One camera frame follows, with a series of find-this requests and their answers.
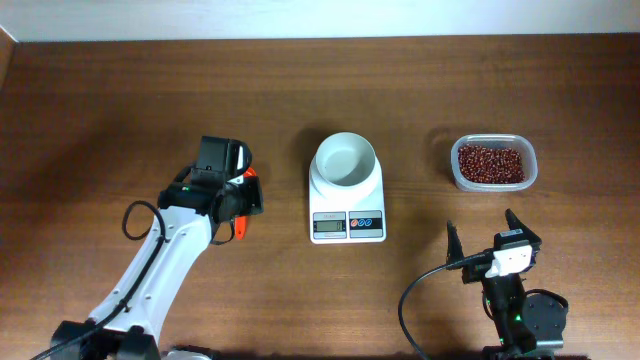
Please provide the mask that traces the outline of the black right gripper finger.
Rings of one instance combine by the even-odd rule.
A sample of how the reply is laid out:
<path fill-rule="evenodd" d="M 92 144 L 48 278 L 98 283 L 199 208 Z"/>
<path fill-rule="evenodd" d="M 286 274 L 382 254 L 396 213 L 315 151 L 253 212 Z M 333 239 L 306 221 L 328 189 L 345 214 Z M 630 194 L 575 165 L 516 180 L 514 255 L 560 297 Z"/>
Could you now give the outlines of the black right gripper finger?
<path fill-rule="evenodd" d="M 519 218 L 510 208 L 505 210 L 505 219 L 510 230 L 525 229 L 525 225 L 519 220 Z"/>
<path fill-rule="evenodd" d="M 460 269 L 463 266 L 464 252 L 457 233 L 457 228 L 451 220 L 447 222 L 447 254 L 446 264 L 450 270 Z"/>

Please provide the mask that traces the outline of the red plastic measuring scoop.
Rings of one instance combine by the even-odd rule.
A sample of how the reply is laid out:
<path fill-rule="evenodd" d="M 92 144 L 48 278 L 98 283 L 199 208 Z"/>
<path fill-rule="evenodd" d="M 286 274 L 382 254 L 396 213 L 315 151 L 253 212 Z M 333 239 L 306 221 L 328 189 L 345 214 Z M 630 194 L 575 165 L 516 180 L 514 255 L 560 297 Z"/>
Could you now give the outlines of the red plastic measuring scoop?
<path fill-rule="evenodd" d="M 243 179 L 247 180 L 250 178 L 254 178 L 257 176 L 256 171 L 249 167 L 243 174 Z M 248 217 L 240 216 L 234 220 L 234 235 L 238 240 L 241 240 L 245 237 L 247 231 Z"/>

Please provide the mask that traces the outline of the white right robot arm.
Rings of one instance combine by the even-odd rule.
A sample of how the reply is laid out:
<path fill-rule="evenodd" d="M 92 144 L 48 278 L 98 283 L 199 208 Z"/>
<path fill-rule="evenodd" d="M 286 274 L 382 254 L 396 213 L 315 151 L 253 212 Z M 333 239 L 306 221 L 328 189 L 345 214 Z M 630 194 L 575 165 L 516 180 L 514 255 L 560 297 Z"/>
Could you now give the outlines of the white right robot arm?
<path fill-rule="evenodd" d="M 493 246 L 470 256 L 449 222 L 446 264 L 462 271 L 463 283 L 482 285 L 483 309 L 500 341 L 482 350 L 483 359 L 553 359 L 564 346 L 569 303 L 551 291 L 524 288 L 522 275 L 536 264 L 542 240 L 512 210 L 505 219 L 508 229 L 494 236 Z"/>

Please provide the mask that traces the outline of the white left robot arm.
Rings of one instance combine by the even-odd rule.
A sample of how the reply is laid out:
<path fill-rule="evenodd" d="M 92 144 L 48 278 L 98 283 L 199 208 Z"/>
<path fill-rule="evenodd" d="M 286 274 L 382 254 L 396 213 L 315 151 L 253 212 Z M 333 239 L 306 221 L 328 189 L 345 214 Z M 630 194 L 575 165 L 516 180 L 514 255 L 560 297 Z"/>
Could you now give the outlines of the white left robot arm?
<path fill-rule="evenodd" d="M 142 246 L 111 293 L 83 322 L 62 322 L 42 358 L 159 359 L 159 336 L 181 284 L 198 257 L 220 242 L 221 224 L 263 211 L 253 169 L 208 189 L 178 176 L 149 210 Z"/>

